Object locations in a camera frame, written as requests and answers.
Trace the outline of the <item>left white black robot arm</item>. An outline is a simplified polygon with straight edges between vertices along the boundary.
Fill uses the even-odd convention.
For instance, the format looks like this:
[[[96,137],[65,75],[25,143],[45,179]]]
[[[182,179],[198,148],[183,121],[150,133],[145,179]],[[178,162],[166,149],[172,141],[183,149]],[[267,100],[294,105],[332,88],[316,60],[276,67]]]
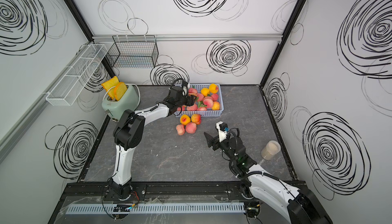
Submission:
[[[131,167],[136,147],[140,144],[146,125],[173,115],[178,108],[192,106],[196,98],[189,94],[190,84],[183,78],[173,81],[168,95],[156,105],[139,110],[126,110],[113,131],[116,144],[116,161],[110,188],[122,201],[133,193]]]

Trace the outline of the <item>pink peach with leaf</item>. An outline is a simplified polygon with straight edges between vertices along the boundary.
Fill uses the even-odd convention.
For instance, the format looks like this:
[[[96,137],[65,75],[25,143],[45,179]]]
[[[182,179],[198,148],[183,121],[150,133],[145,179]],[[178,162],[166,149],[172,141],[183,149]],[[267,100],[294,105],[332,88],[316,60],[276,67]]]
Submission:
[[[198,107],[206,107],[207,109],[211,109],[213,102],[214,101],[212,100],[212,98],[205,97],[203,101],[199,102]]]

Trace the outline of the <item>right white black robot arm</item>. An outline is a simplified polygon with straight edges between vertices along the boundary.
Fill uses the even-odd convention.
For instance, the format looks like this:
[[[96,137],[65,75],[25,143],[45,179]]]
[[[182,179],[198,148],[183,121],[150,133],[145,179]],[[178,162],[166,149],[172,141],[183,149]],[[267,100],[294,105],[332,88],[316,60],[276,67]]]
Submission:
[[[215,137],[205,132],[204,136],[209,148],[219,149],[228,157],[229,170],[240,179],[244,197],[264,202],[290,224],[333,223],[310,189],[295,187],[268,173],[246,153],[234,132],[219,131]]]

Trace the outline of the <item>orange yellow peach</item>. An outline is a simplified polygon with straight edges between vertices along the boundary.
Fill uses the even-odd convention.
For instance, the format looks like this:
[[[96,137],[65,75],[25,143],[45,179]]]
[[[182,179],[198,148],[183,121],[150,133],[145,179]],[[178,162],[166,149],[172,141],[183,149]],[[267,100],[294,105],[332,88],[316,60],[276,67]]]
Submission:
[[[221,108],[220,103],[218,101],[214,101],[211,109],[213,111],[217,111],[217,110],[220,110],[220,108]]]

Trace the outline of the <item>pale pink peach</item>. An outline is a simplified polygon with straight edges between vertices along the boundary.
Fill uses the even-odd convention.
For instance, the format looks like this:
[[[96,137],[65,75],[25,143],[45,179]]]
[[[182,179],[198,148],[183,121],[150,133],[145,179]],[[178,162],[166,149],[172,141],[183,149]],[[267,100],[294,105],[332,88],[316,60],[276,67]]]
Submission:
[[[177,134],[182,136],[185,134],[186,130],[185,130],[185,125],[180,124],[176,126],[176,130],[177,130]]]

